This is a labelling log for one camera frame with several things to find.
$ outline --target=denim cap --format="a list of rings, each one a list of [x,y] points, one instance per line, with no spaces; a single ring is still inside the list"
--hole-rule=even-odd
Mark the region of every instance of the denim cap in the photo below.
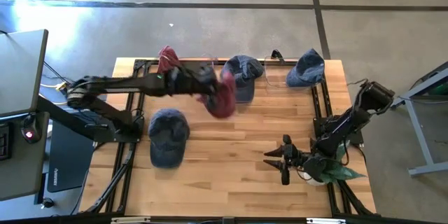
[[[155,167],[175,168],[181,165],[190,128],[178,110],[164,108],[151,118],[148,135],[150,159]]]
[[[237,55],[224,64],[220,73],[221,78],[226,71],[235,78],[237,103],[251,102],[255,92],[255,79],[262,76],[265,71],[259,61],[246,55]]]
[[[325,61],[314,50],[308,50],[286,76],[288,87],[310,87],[323,80]]]

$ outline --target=metal desk leg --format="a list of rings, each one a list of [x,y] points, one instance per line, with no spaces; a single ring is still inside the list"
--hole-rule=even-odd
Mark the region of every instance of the metal desk leg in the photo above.
[[[412,121],[412,125],[414,126],[415,134],[417,135],[417,139],[419,140],[421,151],[423,152],[423,156],[425,157],[425,161],[427,165],[434,164],[433,158],[431,157],[431,153],[429,152],[428,144],[426,144],[426,139],[421,130],[419,119],[417,118],[417,114],[415,113],[414,106],[412,105],[412,101],[405,101],[407,112]]]
[[[441,172],[448,171],[448,162],[441,162],[437,164],[428,164],[421,167],[415,167],[413,169],[409,169],[409,174],[411,176],[416,176],[420,174],[428,174],[431,172]]]

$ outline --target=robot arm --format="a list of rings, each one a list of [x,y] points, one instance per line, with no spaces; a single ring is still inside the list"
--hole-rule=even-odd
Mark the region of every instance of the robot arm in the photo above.
[[[126,139],[135,139],[141,135],[143,118],[133,117],[131,111],[119,111],[99,99],[99,95],[142,92],[153,97],[185,94],[203,94],[213,97],[217,91],[218,81],[213,68],[196,64],[189,65],[189,68],[176,66],[164,73],[148,73],[144,77],[136,78],[86,76],[68,88],[66,98],[67,105],[71,108],[89,109],[112,122],[112,124],[89,125],[96,131],[112,131],[113,136],[102,134],[95,137],[98,141],[100,139],[127,141]]]
[[[369,123],[373,115],[386,112],[392,104],[395,93],[379,83],[366,80],[360,87],[351,108],[342,115],[327,118],[319,125],[316,140],[311,141],[310,153],[298,150],[288,135],[283,136],[284,145],[265,153],[269,157],[283,157],[283,161],[264,162],[281,171],[281,182],[284,185],[289,184],[289,167],[300,167],[313,179],[320,181],[319,176],[328,168],[329,161],[334,161],[337,147]]]

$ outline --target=concrete floor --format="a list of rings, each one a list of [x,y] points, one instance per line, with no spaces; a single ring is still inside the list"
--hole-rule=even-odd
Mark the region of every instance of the concrete floor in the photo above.
[[[312,0],[84,0],[126,2],[312,4]],[[327,5],[448,6],[448,0],[320,0]],[[397,94],[445,62],[448,12],[323,11],[332,59],[341,59],[347,81],[379,81]],[[253,57],[279,49],[285,57],[322,51],[313,10],[68,8],[0,6],[0,29],[46,28],[47,62],[62,75],[110,75],[116,57],[154,57],[171,45],[181,57],[203,54]],[[72,67],[74,62],[83,67]],[[354,96],[358,88],[351,86]],[[448,172],[410,178],[424,164],[406,111],[389,111],[363,129],[367,168],[378,213],[444,223],[448,219]],[[447,145],[432,143],[448,160]],[[57,208],[28,210],[32,198],[0,202],[0,220],[68,214],[78,190],[52,195]],[[21,205],[28,211],[13,211]]]

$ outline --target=wooden tabletop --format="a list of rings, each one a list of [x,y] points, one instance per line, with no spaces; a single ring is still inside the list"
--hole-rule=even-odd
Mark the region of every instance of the wooden tabletop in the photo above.
[[[131,75],[135,59],[118,58],[113,76]],[[151,67],[151,71],[156,69],[157,66]],[[238,105],[235,114],[225,120],[209,115],[203,105],[188,95],[146,97],[145,128],[134,159],[126,215],[329,217],[325,186],[308,185],[293,172],[290,185],[282,185],[280,173],[263,163],[263,153],[278,147],[283,134],[289,134],[303,151],[309,151],[309,138],[314,137],[311,90],[285,88],[284,76],[289,69],[267,65],[265,76],[255,82],[252,103]],[[326,60],[325,75],[333,113],[341,114],[351,105],[341,61]],[[107,102],[124,109],[126,99],[126,94],[110,94]],[[163,108],[184,113],[191,130],[183,163],[177,169],[158,169],[150,161],[148,122]],[[95,151],[80,211],[90,207],[111,180],[116,148],[116,143],[107,143]],[[350,147],[349,154],[349,167],[368,175],[359,150]],[[359,200],[375,212],[369,179],[357,178],[348,184]],[[337,188],[336,191],[342,209],[340,193]]]

